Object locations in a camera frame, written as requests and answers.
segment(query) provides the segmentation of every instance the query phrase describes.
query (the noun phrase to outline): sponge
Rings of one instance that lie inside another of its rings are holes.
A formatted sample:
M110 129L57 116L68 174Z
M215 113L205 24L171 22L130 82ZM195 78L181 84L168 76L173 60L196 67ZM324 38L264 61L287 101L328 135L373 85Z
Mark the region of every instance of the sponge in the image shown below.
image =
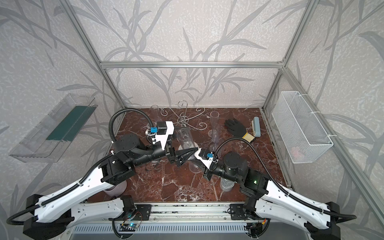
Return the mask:
M259 117L254 117L252 120L252 130L255 137L261 136Z

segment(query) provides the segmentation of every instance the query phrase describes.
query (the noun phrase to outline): wallpaper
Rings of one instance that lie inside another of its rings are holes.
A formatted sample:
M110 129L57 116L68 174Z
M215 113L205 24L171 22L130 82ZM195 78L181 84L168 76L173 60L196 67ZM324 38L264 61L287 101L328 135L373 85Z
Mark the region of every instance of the wallpaper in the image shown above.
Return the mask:
M71 0L102 61L281 61L306 0Z
M384 197L384 1L319 5L290 70Z
M81 177L107 150L108 121L119 108L56 1L0 2L0 238L30 239L5 223L25 199ZM57 163L8 154L68 93L94 96L95 112Z
M274 68L115 68L108 73L126 104L149 107L262 106Z
M277 146L283 161L288 166L289 175L295 191L320 202L333 201L340 206L340 212L355 214L356 220L340 223L341 237L345 240L384 239L384 229L374 216L359 190L334 154L332 148L313 163L293 164L282 141L279 130L272 117L281 91L292 91L292 87L283 76L265 108Z

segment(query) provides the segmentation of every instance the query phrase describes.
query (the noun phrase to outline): white mesh basket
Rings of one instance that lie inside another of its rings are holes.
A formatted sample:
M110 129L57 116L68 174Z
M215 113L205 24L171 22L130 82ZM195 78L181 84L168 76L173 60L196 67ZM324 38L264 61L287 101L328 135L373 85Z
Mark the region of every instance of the white mesh basket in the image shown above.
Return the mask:
M293 163L314 162L333 146L315 113L297 91L281 92L272 116Z

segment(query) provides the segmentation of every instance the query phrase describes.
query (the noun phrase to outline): clear plastic bin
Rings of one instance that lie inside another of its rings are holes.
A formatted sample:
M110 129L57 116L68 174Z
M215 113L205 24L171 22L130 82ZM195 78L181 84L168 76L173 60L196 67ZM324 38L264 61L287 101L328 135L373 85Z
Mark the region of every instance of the clear plastic bin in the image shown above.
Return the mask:
M68 94L9 155L22 162L57 162L96 109L93 100Z

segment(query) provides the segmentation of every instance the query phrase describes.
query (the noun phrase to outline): teal mat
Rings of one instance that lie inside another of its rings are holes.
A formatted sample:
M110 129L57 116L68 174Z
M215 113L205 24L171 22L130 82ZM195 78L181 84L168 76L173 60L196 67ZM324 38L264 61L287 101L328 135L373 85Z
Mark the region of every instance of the teal mat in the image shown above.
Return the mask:
M95 109L96 106L75 106L46 140L73 141Z

